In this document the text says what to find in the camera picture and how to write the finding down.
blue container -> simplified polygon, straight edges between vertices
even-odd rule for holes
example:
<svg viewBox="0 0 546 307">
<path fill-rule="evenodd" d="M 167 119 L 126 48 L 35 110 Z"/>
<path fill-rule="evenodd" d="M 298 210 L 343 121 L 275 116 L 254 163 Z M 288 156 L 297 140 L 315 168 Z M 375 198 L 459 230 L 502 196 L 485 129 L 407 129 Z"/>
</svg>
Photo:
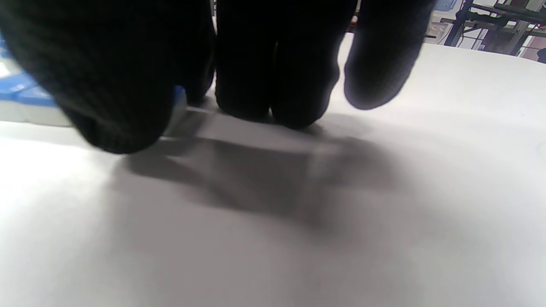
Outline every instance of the blue container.
<svg viewBox="0 0 546 307">
<path fill-rule="evenodd" d="M 26 118 L 17 103 L 17 95 L 35 85 L 27 74 L 16 74 L 0 79 L 0 120 L 22 122 Z"/>
<path fill-rule="evenodd" d="M 7 76 L 0 79 L 0 100 L 15 101 L 18 93 L 36 85 L 36 81 L 26 73 Z"/>
<path fill-rule="evenodd" d="M 55 100 L 43 87 L 35 86 L 23 93 L 21 93 L 17 101 L 27 105 L 39 105 L 41 107 L 56 108 L 57 104 Z"/>
<path fill-rule="evenodd" d="M 51 94 L 43 87 L 35 86 L 17 97 L 22 112 L 31 123 L 47 126 L 70 126 L 70 121 L 57 106 Z"/>
</svg>

gloved finger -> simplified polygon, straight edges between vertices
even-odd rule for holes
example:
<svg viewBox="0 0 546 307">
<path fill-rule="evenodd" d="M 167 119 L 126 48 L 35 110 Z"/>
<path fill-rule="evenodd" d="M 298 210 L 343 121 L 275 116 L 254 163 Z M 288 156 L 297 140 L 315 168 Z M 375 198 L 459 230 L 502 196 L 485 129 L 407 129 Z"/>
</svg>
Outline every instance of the gloved finger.
<svg viewBox="0 0 546 307">
<path fill-rule="evenodd" d="M 357 0 L 281 1 L 271 111 L 289 128 L 322 117 L 339 78 L 337 54 Z"/>
<path fill-rule="evenodd" d="M 393 99 L 409 77 L 435 0 L 362 0 L 345 66 L 345 95 L 358 109 Z"/>
<path fill-rule="evenodd" d="M 131 153 L 161 136 L 173 107 L 167 39 L 154 3 L 0 0 L 0 28 L 19 64 L 87 141 Z"/>
<path fill-rule="evenodd" d="M 231 116 L 258 121 L 272 98 L 276 1 L 218 0 L 216 99 Z"/>
<path fill-rule="evenodd" d="M 216 40 L 209 0 L 164 0 L 162 21 L 172 49 L 175 83 L 189 105 L 199 105 L 214 77 Z"/>
</svg>

black glove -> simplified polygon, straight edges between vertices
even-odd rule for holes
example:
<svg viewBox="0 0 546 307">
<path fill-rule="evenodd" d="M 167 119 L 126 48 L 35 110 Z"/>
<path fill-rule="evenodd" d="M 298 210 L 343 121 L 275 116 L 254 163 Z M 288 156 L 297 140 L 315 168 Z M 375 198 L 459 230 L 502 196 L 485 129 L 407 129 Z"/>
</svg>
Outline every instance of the black glove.
<svg viewBox="0 0 546 307">
<path fill-rule="evenodd" d="M 320 118 L 339 77 L 337 51 L 357 0 L 218 0 L 218 105 L 290 128 Z M 81 134 L 115 153 L 163 133 L 173 86 L 197 104 L 211 85 L 209 0 L 0 0 L 19 64 Z M 394 97 L 418 55 L 434 0 L 363 0 L 345 90 L 359 109 Z"/>
</svg>

white table surface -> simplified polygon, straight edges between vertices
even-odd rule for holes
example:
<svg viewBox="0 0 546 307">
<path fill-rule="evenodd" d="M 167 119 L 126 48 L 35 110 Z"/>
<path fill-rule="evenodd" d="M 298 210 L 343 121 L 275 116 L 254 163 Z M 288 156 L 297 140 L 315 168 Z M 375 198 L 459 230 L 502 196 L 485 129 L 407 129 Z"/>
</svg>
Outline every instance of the white table surface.
<svg viewBox="0 0 546 307">
<path fill-rule="evenodd" d="M 310 134 L 195 113 L 127 157 L 0 123 L 0 306 L 544 307 L 545 84 L 426 45 L 394 101 L 338 83 Z"/>
</svg>

blue object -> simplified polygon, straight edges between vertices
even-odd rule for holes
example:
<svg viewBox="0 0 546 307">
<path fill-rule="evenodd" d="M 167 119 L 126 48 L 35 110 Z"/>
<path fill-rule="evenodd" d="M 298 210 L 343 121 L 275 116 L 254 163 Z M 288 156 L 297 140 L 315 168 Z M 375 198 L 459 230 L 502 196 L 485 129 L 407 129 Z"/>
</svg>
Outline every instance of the blue object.
<svg viewBox="0 0 546 307">
<path fill-rule="evenodd" d="M 437 11 L 451 11 L 455 8 L 457 0 L 438 0 L 434 6 L 434 10 Z"/>
<path fill-rule="evenodd" d="M 177 104 L 180 101 L 180 98 L 182 98 L 186 94 L 186 90 L 182 86 L 175 86 L 174 87 L 174 103 Z"/>
<path fill-rule="evenodd" d="M 21 104 L 38 105 L 40 107 L 57 107 L 53 96 L 41 86 L 35 86 L 24 91 L 17 97 L 17 101 Z"/>
<path fill-rule="evenodd" d="M 0 100 L 15 101 L 17 95 L 36 85 L 36 81 L 26 73 L 0 79 Z"/>
</svg>

